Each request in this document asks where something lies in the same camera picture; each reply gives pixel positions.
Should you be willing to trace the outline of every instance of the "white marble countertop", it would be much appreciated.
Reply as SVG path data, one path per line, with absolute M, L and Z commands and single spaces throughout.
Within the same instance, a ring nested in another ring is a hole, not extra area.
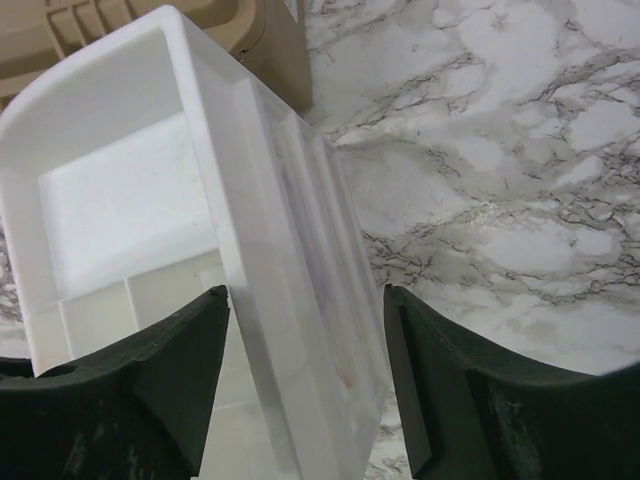
M 308 0 L 380 284 L 520 353 L 640 359 L 640 2 Z M 409 479 L 397 411 L 367 479 Z

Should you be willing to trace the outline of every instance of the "tan box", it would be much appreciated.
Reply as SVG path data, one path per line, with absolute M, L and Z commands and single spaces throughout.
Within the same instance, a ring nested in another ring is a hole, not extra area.
M 291 107 L 312 103 L 303 0 L 0 0 L 0 111 L 80 48 L 174 5 Z

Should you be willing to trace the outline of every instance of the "brown container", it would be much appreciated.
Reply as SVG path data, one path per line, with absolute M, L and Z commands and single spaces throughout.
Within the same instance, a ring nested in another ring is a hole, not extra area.
M 0 0 L 0 111 L 49 67 L 161 5 L 179 8 L 291 107 L 311 106 L 303 0 Z

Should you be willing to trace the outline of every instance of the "countertop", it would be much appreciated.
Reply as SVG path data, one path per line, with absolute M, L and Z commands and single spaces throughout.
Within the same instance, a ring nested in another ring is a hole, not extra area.
M 380 285 L 512 350 L 640 359 L 640 2 L 313 0 L 315 107 Z M 367 474 L 409 479 L 392 401 Z

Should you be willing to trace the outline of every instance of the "white label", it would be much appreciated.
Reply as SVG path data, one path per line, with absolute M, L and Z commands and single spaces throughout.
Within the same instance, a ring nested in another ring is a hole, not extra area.
M 284 0 L 285 5 L 291 12 L 293 19 L 298 22 L 298 0 Z

